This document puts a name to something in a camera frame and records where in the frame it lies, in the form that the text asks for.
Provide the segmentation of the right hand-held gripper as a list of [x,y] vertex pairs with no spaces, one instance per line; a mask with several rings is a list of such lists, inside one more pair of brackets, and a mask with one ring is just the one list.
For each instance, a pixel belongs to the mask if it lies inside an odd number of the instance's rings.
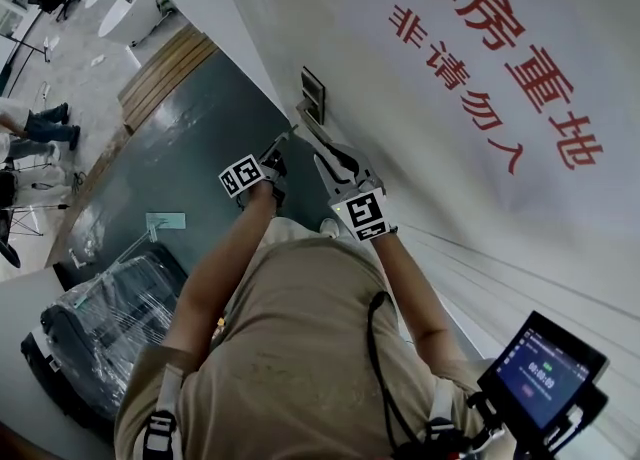
[[353,183],[341,178],[322,154],[314,154],[318,173],[332,196],[329,206],[351,235],[366,242],[395,233],[397,228],[386,216],[386,191],[369,159],[361,151],[337,142],[328,143],[326,149],[354,178]]

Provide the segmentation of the plastic-wrapped black chair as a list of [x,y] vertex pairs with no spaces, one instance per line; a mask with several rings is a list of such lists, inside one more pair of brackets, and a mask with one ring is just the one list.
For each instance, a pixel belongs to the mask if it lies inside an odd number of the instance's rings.
[[20,351],[64,415],[109,433],[137,356],[164,338],[185,280],[168,249],[149,244],[41,312]]

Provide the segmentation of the person's right forearm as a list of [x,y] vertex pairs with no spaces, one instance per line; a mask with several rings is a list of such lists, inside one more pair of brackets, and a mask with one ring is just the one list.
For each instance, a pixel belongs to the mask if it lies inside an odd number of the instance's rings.
[[385,234],[371,243],[421,359],[435,371],[463,360],[445,308],[400,238]]

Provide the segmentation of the black tripod stand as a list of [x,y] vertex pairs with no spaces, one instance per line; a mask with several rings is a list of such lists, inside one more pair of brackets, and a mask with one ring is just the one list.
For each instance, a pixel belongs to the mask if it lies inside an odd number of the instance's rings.
[[24,224],[32,211],[66,210],[71,188],[64,185],[66,172],[57,166],[45,164],[30,169],[0,169],[0,256],[14,268],[22,261],[11,245],[11,235],[26,234],[41,236],[41,233]]

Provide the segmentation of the white paper sign red print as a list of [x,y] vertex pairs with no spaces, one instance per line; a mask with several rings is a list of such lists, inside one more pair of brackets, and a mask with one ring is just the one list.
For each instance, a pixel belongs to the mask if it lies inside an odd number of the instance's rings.
[[640,236],[640,78],[569,0],[340,0],[503,209]]

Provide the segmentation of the person's short-sleeved shirt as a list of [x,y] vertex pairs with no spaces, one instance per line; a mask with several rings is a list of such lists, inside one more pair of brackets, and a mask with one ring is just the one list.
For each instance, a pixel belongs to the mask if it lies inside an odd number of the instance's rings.
[[369,304],[378,269],[331,239],[284,243],[258,259],[238,289],[229,323],[197,363],[166,346],[144,348],[116,420],[117,460],[156,407],[165,367],[183,372],[177,419],[185,460],[373,459],[421,432],[436,379],[453,383],[453,422],[482,427],[468,407],[474,364],[435,371],[401,337],[395,309]]

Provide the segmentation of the white door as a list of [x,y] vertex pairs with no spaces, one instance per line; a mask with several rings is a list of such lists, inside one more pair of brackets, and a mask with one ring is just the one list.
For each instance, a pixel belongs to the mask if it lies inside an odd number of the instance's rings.
[[[640,78],[640,0],[569,0]],[[640,236],[544,223],[501,208],[433,107],[400,86],[340,17],[340,0],[276,0],[301,91],[326,87],[329,134],[362,149],[384,179],[401,235],[480,350],[495,355],[538,311],[610,359],[617,406],[640,395]]]

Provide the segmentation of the person's left forearm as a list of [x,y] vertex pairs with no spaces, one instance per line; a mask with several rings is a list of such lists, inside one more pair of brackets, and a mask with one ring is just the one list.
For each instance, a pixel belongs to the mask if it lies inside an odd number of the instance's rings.
[[236,288],[276,211],[273,185],[261,181],[249,189],[249,201],[222,240],[197,264],[178,298],[163,345],[202,363]]

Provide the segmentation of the small black monitor screen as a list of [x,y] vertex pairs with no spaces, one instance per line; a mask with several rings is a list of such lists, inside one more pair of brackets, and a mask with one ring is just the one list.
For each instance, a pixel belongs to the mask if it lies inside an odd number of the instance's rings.
[[598,350],[533,311],[478,385],[512,430],[547,433],[576,408],[593,422],[608,403],[597,387],[608,366]]

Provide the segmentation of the person's light trousers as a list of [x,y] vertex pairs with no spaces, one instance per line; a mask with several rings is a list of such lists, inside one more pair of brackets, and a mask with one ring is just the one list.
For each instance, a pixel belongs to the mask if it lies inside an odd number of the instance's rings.
[[264,257],[270,250],[280,244],[321,237],[322,235],[319,232],[312,231],[294,220],[285,217],[274,217],[258,245],[254,258]]

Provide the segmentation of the black chest harness box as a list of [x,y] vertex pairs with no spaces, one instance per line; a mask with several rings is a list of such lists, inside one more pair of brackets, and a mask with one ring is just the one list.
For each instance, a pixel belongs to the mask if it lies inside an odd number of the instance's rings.
[[427,432],[417,443],[408,442],[391,455],[393,460],[480,460],[480,455],[470,453],[470,440],[460,430]]

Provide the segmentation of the silver door lock with lever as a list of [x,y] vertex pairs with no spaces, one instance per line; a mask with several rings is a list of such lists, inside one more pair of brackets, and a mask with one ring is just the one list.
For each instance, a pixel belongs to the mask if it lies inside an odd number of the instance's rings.
[[326,87],[306,67],[300,73],[303,99],[296,105],[302,122],[312,135],[324,146],[332,140],[323,129],[326,111]]

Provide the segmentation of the wooden step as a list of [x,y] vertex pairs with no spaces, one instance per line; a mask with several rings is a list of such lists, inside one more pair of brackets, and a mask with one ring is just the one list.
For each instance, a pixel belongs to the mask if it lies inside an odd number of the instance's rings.
[[118,94],[124,128],[132,135],[218,46],[186,25],[143,65]]

